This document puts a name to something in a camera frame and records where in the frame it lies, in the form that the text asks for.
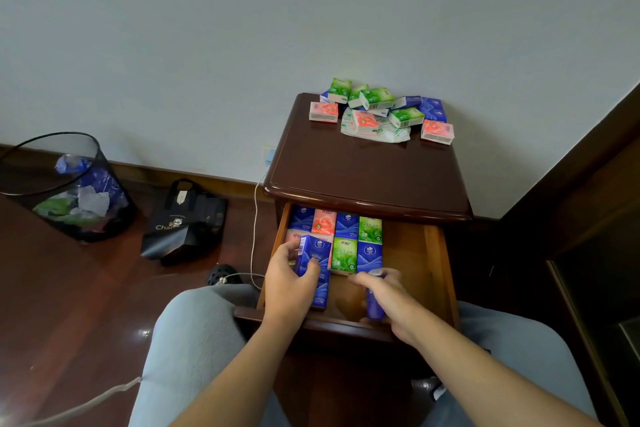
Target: bag handle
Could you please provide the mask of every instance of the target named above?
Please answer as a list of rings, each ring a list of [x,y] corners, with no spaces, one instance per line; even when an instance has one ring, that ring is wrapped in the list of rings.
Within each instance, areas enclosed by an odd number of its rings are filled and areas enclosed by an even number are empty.
[[[178,196],[178,185],[181,182],[188,182],[191,184],[191,189],[189,189],[189,191],[192,190],[194,192],[190,193],[189,196],[189,211],[196,209],[196,199],[198,198],[198,194],[202,192],[202,187],[200,184],[192,181],[191,179],[187,179],[186,177],[173,181],[171,188],[169,189],[169,194],[167,194],[166,201],[164,202],[164,209],[171,209],[171,203]]]

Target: brand logo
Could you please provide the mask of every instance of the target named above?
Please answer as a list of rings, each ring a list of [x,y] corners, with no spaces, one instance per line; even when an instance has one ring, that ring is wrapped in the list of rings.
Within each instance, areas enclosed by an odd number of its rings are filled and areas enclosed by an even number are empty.
[[[172,230],[174,228],[179,227],[182,224],[182,218],[175,218],[169,226],[164,227],[163,225],[157,225],[156,230]]]

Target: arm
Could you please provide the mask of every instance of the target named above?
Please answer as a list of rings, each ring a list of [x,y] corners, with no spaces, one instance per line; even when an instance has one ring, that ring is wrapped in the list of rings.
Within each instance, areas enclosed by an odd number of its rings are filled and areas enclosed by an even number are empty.
[[[416,302],[387,269],[383,280],[351,280],[372,290],[402,341],[416,348],[478,426],[597,426],[591,417],[542,390]]]
[[[172,423],[173,427],[258,425],[280,361],[314,298],[320,267],[311,260],[298,277],[289,267],[300,241],[281,245],[266,277],[262,324],[236,358]]]

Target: hand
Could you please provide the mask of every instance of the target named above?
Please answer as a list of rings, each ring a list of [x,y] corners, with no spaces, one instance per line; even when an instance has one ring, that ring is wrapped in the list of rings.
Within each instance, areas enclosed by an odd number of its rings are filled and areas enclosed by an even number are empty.
[[[424,308],[404,290],[400,284],[401,273],[396,269],[383,269],[385,278],[375,277],[366,272],[350,275],[349,280],[359,286],[371,289],[376,300],[385,310],[391,322],[391,330],[398,339],[417,347],[413,332],[416,315]]]
[[[296,258],[300,240],[283,243],[271,257],[264,277],[264,318],[263,324],[277,324],[291,329],[294,334],[307,315],[314,300],[320,264],[311,259],[307,272],[298,277],[289,266]]]

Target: forearm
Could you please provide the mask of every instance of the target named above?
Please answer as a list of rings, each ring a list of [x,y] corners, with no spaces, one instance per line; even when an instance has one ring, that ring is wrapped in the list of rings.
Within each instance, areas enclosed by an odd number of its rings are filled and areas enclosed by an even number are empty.
[[[423,308],[413,311],[417,349],[479,426],[599,425],[492,358]]]
[[[236,358],[204,389],[172,426],[258,425],[280,361],[296,328],[262,323]]]

